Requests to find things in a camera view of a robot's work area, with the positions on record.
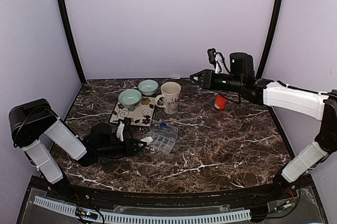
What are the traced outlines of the small white pill bottle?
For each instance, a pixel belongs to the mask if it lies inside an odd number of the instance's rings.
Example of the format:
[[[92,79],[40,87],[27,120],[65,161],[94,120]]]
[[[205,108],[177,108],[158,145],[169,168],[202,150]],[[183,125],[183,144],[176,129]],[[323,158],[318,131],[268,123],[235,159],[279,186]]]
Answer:
[[[140,140],[140,142],[146,143],[147,145],[151,145],[153,143],[153,137],[144,137]]]

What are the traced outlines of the orange pill bottle grey cap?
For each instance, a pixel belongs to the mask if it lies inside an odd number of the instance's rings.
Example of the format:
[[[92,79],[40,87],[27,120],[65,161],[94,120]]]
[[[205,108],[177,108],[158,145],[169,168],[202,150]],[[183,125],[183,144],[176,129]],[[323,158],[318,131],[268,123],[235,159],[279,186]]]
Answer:
[[[226,98],[227,98],[227,93],[225,94],[217,93],[215,102],[214,102],[214,107],[217,110],[223,110],[226,106],[226,101],[227,101]]]

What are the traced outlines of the clear plastic pill organizer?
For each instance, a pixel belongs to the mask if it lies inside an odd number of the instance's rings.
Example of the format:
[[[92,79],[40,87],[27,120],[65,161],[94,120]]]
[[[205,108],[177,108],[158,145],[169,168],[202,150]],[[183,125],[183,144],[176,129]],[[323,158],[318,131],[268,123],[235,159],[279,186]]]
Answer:
[[[169,154],[175,145],[178,131],[176,127],[168,123],[152,120],[145,138],[152,139],[149,143],[151,148]]]

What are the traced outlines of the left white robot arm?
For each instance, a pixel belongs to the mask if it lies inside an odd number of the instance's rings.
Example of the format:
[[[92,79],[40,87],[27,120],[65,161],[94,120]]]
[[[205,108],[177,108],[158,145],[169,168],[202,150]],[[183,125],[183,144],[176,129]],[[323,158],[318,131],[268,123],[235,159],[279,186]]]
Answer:
[[[41,142],[41,136],[52,140],[82,167],[97,163],[99,158],[118,160],[134,156],[153,142],[152,137],[133,137],[130,118],[118,120],[116,131],[109,124],[99,123],[80,139],[44,98],[11,109],[9,124],[13,146],[24,151],[63,201],[74,197],[74,188],[66,183],[64,171]]]

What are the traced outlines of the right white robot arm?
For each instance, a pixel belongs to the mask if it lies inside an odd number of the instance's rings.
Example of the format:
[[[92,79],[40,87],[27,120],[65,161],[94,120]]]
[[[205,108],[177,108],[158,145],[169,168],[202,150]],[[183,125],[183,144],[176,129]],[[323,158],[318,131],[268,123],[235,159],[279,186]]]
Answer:
[[[190,80],[203,89],[229,91],[256,105],[278,107],[310,116],[321,123],[315,139],[291,160],[273,179],[269,196],[281,199],[289,184],[336,152],[336,90],[318,92],[290,86],[281,81],[257,78],[253,57],[247,53],[231,53],[230,66],[214,48],[207,51],[213,70],[192,74]]]

